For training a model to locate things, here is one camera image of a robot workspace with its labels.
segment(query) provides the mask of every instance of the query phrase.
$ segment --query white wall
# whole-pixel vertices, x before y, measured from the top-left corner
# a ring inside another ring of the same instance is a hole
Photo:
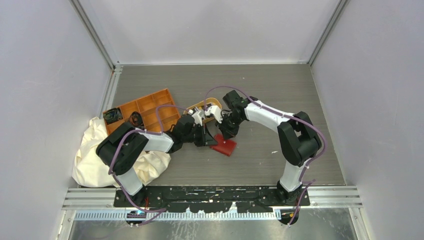
[[[121,64],[307,62],[339,0],[81,0]]]
[[[353,0],[313,65],[376,239],[424,235],[424,1]]]
[[[111,71],[68,0],[19,0],[0,1],[0,73],[0,238],[52,239]]]

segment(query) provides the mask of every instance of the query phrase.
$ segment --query cable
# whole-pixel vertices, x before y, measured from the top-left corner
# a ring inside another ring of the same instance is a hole
[[[165,105],[160,105],[160,106],[158,106],[158,107],[156,107],[156,118],[157,118],[157,121],[159,122],[159,125],[160,125],[160,131],[163,133],[164,132],[164,124],[162,123],[162,121],[161,121],[161,118],[159,117],[159,109],[160,108],[163,108],[163,107],[174,107],[174,108],[177,108],[177,109],[182,109],[182,110],[184,110],[184,111],[189,111],[187,108],[185,108],[185,107],[182,107],[182,106],[176,106],[176,105],[170,105],[170,104],[165,104]]]
[[[304,125],[306,125],[306,126],[308,126],[310,129],[312,129],[312,130],[314,130],[318,135],[319,135],[319,137],[322,139],[322,151],[321,152],[319,152],[317,155],[315,155],[314,157],[312,157],[311,159],[309,159],[308,161],[306,161],[306,163],[305,163],[305,167],[302,169],[302,172],[300,173],[300,176],[299,176],[299,182],[301,182],[302,183],[302,179],[303,179],[303,177],[304,177],[304,175],[305,175],[305,172],[306,172],[306,169],[308,169],[309,168],[309,165],[313,162],[313,161],[315,161],[317,158],[319,158],[319,157],[321,157],[324,153],[325,153],[325,151],[327,150],[327,145],[328,145],[328,142],[327,142],[327,139],[326,139],[326,137],[324,136],[324,134],[318,129],[318,128],[316,128],[315,126],[313,126],[312,124],[310,124],[309,122],[307,122],[307,121],[304,121],[304,120],[302,120],[302,119],[300,119],[300,118],[297,118],[297,117],[295,117],[295,116],[291,116],[291,115],[286,115],[286,114],[283,114],[283,113],[281,113],[281,112],[278,112],[278,111],[275,111],[274,109],[271,109],[271,108],[269,108],[269,107],[267,107],[267,106],[262,106],[260,103],[258,103],[258,102],[256,102],[255,100],[253,100],[249,95],[247,95],[244,91],[242,91],[242,90],[240,90],[240,89],[238,89],[238,88],[236,88],[236,87],[233,87],[233,86],[227,86],[227,85],[221,85],[221,86],[216,86],[216,87],[214,87],[214,88],[211,88],[209,91],[207,91],[207,93],[206,93],[206,95],[205,95],[205,97],[204,97],[204,101],[203,101],[203,104],[204,105],[206,105],[206,98],[208,97],[208,94],[212,91],[212,90],[214,90],[214,89],[217,89],[217,88],[230,88],[230,89],[234,89],[234,90],[237,90],[237,91],[239,91],[240,93],[242,93],[243,95],[245,95],[246,96],[246,98],[247,99],[249,99],[249,101],[251,102],[251,103],[253,103],[253,104],[255,104],[256,106],[258,106],[258,107],[260,107],[260,108],[262,108],[262,109],[265,109],[265,110],[267,110],[268,112],[270,112],[270,113],[273,113],[273,114],[276,114],[276,115],[278,115],[278,116],[281,116],[281,117],[283,117],[283,118],[288,118],[288,119],[291,119],[291,120],[294,120],[294,121],[296,121],[296,122],[298,122],[298,123],[301,123],[301,124],[304,124]],[[309,184],[308,185],[306,185],[306,187],[303,189],[303,192],[301,193],[301,195],[300,195],[300,197],[302,198],[303,197],[303,195],[305,194],[305,192],[306,192],[306,189],[312,184],[312,183],[314,183],[316,180],[314,179],[314,180],[312,180],[311,182],[309,182]],[[290,221],[289,221],[289,223],[288,223],[288,226],[290,227],[290,224],[293,222],[293,220],[295,219],[295,216],[296,216],[296,213],[299,211],[299,206],[300,206],[300,200],[299,200],[299,202],[297,203],[297,207],[296,207],[296,209],[294,210],[294,215],[293,215],[293,217],[291,217],[291,219],[290,219]]]

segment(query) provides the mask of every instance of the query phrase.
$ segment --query gray wood surface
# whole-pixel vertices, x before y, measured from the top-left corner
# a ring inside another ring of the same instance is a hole
[[[284,112],[306,112],[327,137],[329,148],[310,165],[304,180],[316,179],[316,185],[345,184],[311,70],[306,64],[125,66],[113,105],[168,88],[177,105],[189,107],[202,101],[209,89],[220,85],[238,87]],[[218,99],[224,107],[222,97],[230,90],[218,88],[208,97]],[[213,123],[208,127],[212,135],[219,131]],[[230,157],[209,147],[186,143],[171,155],[168,169],[151,185],[275,185],[286,162],[278,135],[255,122],[245,121],[234,141],[237,147]]]

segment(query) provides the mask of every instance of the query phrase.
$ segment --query red object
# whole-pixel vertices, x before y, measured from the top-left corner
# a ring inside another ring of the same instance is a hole
[[[236,148],[237,142],[230,139],[224,140],[222,134],[216,134],[213,138],[218,142],[218,145],[210,146],[210,148],[217,152],[225,154],[228,157]]]

